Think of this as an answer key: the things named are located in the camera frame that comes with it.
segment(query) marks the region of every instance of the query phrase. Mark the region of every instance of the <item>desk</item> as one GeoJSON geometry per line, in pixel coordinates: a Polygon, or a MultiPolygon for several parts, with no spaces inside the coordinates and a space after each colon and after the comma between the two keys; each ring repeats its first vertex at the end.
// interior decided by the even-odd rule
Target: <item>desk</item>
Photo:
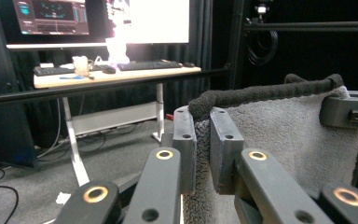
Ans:
{"type": "MultiPolygon", "coordinates": [[[[123,82],[131,81],[133,79],[148,79],[151,77],[184,77],[187,74],[194,74],[195,72],[200,71],[201,70],[198,67],[138,70],[126,72],[121,72],[117,70],[117,72],[113,75],[104,74],[103,72],[98,71],[90,73],[93,79],[60,79],[60,77],[74,77],[75,74],[65,74],[47,77],[34,76],[34,86],[37,89],[54,89],[59,87],[68,87],[101,82],[123,82]]],[[[158,130],[156,133],[153,133],[153,136],[158,141],[160,141],[161,135],[164,133],[163,102],[164,101],[162,83],[158,83],[156,102],[72,117],[69,108],[68,98],[66,96],[63,96],[62,103],[64,106],[65,120],[72,149],[72,164],[75,169],[76,178],[79,186],[90,182],[90,179],[87,175],[87,171],[84,167],[83,161],[81,160],[80,155],[78,153],[76,135],[95,132],[107,128],[113,128],[142,120],[157,118],[158,130]]]]}

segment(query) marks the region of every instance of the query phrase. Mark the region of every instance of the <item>white cup on desk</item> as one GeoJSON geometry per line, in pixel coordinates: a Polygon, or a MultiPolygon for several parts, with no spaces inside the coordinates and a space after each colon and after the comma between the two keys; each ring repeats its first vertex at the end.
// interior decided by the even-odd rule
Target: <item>white cup on desk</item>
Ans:
{"type": "Polygon", "coordinates": [[[77,75],[82,77],[88,77],[90,75],[90,69],[94,64],[93,60],[89,60],[86,56],[74,56],[72,60],[77,75]]]}

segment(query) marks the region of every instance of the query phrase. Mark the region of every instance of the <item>gray carpet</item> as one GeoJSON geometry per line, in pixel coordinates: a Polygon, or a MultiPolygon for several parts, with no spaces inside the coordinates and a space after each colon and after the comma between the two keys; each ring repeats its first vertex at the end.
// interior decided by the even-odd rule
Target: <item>gray carpet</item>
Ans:
{"type": "MultiPolygon", "coordinates": [[[[128,130],[131,127],[111,132],[105,141],[99,136],[79,142],[80,155],[90,180],[112,180],[121,185],[142,172],[149,152],[159,145],[151,136],[157,130],[157,122],[146,121],[133,132],[124,133],[128,130]]],[[[172,132],[170,120],[165,121],[165,132],[172,132]]],[[[47,155],[42,160],[51,160],[60,154],[47,155]]],[[[62,205],[56,204],[57,196],[60,192],[72,193],[78,188],[70,155],[69,150],[58,160],[40,162],[38,172],[19,168],[5,170],[0,186],[10,186],[20,196],[19,205],[8,223],[45,223],[59,214],[62,205]]],[[[0,189],[0,223],[5,222],[14,204],[15,194],[9,189],[0,189]]]]}

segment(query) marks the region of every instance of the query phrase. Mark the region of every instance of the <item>keyboard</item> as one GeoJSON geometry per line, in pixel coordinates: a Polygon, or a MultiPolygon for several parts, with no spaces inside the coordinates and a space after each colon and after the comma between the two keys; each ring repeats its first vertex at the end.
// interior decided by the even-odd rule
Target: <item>keyboard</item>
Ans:
{"type": "MultiPolygon", "coordinates": [[[[104,68],[110,67],[107,64],[94,64],[90,69],[91,72],[95,71],[102,71],[104,68]]],[[[62,74],[72,74],[75,72],[74,68],[62,68],[62,67],[48,67],[48,68],[41,68],[36,67],[34,69],[34,74],[37,77],[45,77],[45,76],[55,76],[55,75],[62,75],[62,74]]]]}
{"type": "Polygon", "coordinates": [[[177,62],[139,62],[139,63],[120,63],[117,65],[120,71],[133,70],[149,70],[149,69],[163,69],[163,68],[181,68],[182,65],[177,62]]]}

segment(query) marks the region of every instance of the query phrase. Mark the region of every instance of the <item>gray towel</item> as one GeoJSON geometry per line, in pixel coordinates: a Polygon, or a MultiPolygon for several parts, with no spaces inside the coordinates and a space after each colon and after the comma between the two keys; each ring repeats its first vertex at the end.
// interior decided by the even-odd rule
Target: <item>gray towel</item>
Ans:
{"type": "MultiPolygon", "coordinates": [[[[358,155],[358,129],[329,128],[319,123],[321,103],[328,95],[349,96],[342,86],[307,96],[251,102],[229,107],[227,112],[249,147],[272,152],[298,184],[314,196],[327,182],[338,179],[350,184],[358,155]]],[[[184,197],[185,223],[240,223],[233,196],[217,195],[213,189],[209,120],[196,122],[195,128],[196,193],[184,197]]]]}

